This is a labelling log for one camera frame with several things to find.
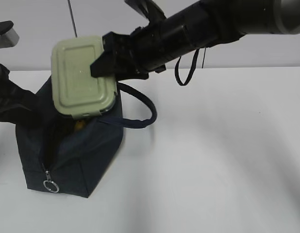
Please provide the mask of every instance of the yellow object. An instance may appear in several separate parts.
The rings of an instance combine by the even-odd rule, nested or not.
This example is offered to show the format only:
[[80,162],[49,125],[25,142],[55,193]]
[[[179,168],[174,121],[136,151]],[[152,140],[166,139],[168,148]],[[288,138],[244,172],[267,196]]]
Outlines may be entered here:
[[78,120],[74,126],[74,132],[82,130],[86,126],[85,120]]

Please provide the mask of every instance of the white tabletop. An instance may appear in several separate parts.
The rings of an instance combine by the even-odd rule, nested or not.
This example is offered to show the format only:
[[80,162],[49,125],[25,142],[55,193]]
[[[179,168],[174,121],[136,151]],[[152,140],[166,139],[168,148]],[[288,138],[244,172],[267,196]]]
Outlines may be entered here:
[[[15,71],[36,91],[49,71]],[[89,199],[27,190],[0,123],[0,233],[300,233],[300,67],[173,70],[128,81],[157,122],[126,137]],[[126,117],[149,111],[123,94]]]

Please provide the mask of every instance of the black strap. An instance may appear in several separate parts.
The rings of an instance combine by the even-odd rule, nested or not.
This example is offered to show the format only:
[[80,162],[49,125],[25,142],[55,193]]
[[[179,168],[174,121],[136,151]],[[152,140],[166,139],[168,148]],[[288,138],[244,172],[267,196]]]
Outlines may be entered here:
[[127,94],[130,94],[140,101],[142,101],[152,112],[152,117],[147,120],[130,120],[130,119],[124,119],[124,118],[118,118],[118,117],[106,117],[106,118],[101,118],[99,119],[100,122],[107,123],[107,124],[113,124],[113,125],[118,125],[121,127],[125,128],[130,128],[130,129],[143,129],[151,124],[153,124],[156,119],[157,119],[157,111],[155,108],[154,103],[144,94],[141,92],[137,91],[136,89],[123,84],[123,83],[118,83],[117,87],[119,90],[124,91]]
[[196,50],[195,53],[194,53],[193,60],[192,60],[192,66],[191,66],[188,78],[186,79],[186,81],[184,83],[181,81],[181,79],[179,77],[179,63],[180,63],[181,57],[179,58],[179,60],[176,64],[176,67],[175,67],[175,77],[176,77],[176,81],[178,82],[178,84],[180,86],[187,86],[189,84],[189,82],[191,81],[192,76],[194,74],[194,71],[197,68],[197,61],[198,61],[198,58],[199,58],[199,51],[200,51],[200,49]]

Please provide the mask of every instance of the metal ring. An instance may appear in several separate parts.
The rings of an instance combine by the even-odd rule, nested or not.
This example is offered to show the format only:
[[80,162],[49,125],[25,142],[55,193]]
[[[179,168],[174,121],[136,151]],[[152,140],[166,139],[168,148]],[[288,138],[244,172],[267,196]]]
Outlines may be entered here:
[[[51,183],[52,185],[54,185],[54,187],[56,188],[56,190],[53,191],[51,188],[47,187],[47,183]],[[43,185],[51,193],[58,193],[59,192],[59,186],[57,185],[57,183],[55,183],[53,181],[43,181]]]

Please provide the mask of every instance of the light green container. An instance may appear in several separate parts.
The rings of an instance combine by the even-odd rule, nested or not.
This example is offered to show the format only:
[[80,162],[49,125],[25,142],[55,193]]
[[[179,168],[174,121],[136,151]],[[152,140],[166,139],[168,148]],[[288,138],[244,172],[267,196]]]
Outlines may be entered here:
[[109,111],[117,95],[113,76],[91,77],[90,65],[103,53],[99,36],[59,42],[52,51],[52,89],[55,108],[74,119]]

